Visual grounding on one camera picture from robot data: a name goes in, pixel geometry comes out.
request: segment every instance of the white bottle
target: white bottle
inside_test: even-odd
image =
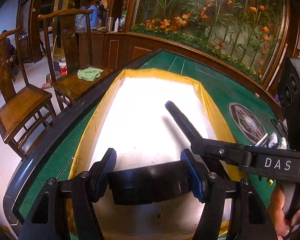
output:
[[[273,132],[270,135],[270,141],[268,143],[268,147],[272,148],[273,146],[275,146],[277,144],[277,142],[278,142],[277,134],[275,132]]]
[[[281,144],[280,149],[284,149],[284,150],[287,149],[287,140],[285,139],[285,137],[281,138],[280,144]]]
[[[117,33],[119,29],[119,18],[114,23],[114,32]]]

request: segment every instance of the wooden chair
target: wooden chair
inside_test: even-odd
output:
[[[90,66],[92,67],[92,45],[89,18],[89,14],[92,12],[93,10],[86,11],[80,9],[64,9],[60,11],[55,11],[51,14],[38,16],[39,20],[43,20],[44,39],[46,44],[47,59],[52,81],[51,85],[55,90],[61,111],[64,109],[63,103],[65,103],[67,106],[71,106],[73,103],[77,102],[83,96],[84,93],[92,89],[100,79],[108,75],[111,71],[107,68],[103,69],[104,71],[101,73],[101,76],[97,78],[94,82],[80,80],[77,76],[79,69],[85,69]],[[80,66],[79,63],[79,46],[75,34],[75,16],[77,14],[84,14],[87,23],[88,65],[84,66]],[[60,17],[61,41],[67,63],[67,75],[57,80],[51,58],[47,25],[47,20],[53,17]]]
[[[22,147],[29,136],[40,124],[43,124],[45,127],[49,125],[46,119],[49,116],[55,118],[56,113],[51,103],[52,95],[47,91],[29,84],[21,60],[19,65],[26,86],[18,93],[16,93],[13,87],[9,70],[10,62],[8,60],[10,56],[5,49],[4,41],[7,36],[14,34],[18,58],[21,59],[18,39],[18,30],[20,30],[20,28],[21,27],[19,26],[15,30],[0,35],[0,90],[5,101],[5,104],[0,108],[0,135],[6,144],[8,144],[21,158],[24,158],[26,154],[22,150]],[[48,113],[44,116],[40,113],[40,109],[43,107],[48,110]],[[26,123],[32,117],[35,121],[27,128]],[[15,136],[23,129],[25,130],[25,133],[18,141],[16,141]]]

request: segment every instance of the metal bolt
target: metal bolt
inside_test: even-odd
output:
[[[272,180],[272,179],[268,179],[268,180],[267,180],[267,184],[268,184],[269,186],[271,186],[271,185],[273,184],[273,180]]]
[[[83,171],[83,172],[80,173],[80,177],[81,177],[81,178],[86,178],[86,177],[88,177],[89,175],[90,175],[90,172],[88,172],[88,171]]]
[[[48,179],[48,181],[47,181],[47,183],[48,183],[49,185],[55,184],[56,182],[57,182],[57,180],[56,180],[55,178],[50,178],[50,179]]]
[[[249,184],[250,184],[250,180],[247,179],[247,178],[242,179],[242,181],[243,181],[243,183],[244,183],[245,185],[249,185]]]
[[[216,179],[218,177],[218,175],[215,172],[209,172],[208,176],[212,179]]]

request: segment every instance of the chair backrest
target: chair backrest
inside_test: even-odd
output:
[[[21,67],[23,79],[26,85],[29,84],[28,78],[26,76],[25,67],[21,60],[19,38],[18,38],[18,30],[20,29],[21,26],[19,26],[15,30],[7,31],[5,33],[0,34],[0,90],[6,103],[8,103],[16,95],[16,91],[14,89],[11,80],[12,77],[9,69],[10,54],[9,51],[7,50],[7,42],[8,42],[7,37],[12,34],[14,34],[15,36],[16,49],[17,49],[19,65]]]
[[[46,44],[47,59],[48,59],[52,82],[56,81],[56,77],[55,77],[53,62],[51,57],[47,20],[53,17],[60,17],[61,41],[62,41],[63,50],[66,57],[66,62],[67,62],[67,72],[72,73],[80,69],[79,49],[78,49],[77,37],[75,35],[75,16],[77,14],[84,14],[86,17],[88,62],[89,65],[92,65],[92,45],[91,45],[91,29],[90,29],[90,16],[89,16],[89,14],[92,12],[93,10],[64,9],[60,11],[55,11],[50,14],[38,16],[38,19],[43,21],[44,40]]]

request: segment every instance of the yellow cap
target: yellow cap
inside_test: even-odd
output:
[[[269,186],[271,186],[271,185],[273,184],[273,180],[272,180],[272,179],[268,179],[268,180],[267,180],[267,184],[268,184]]]

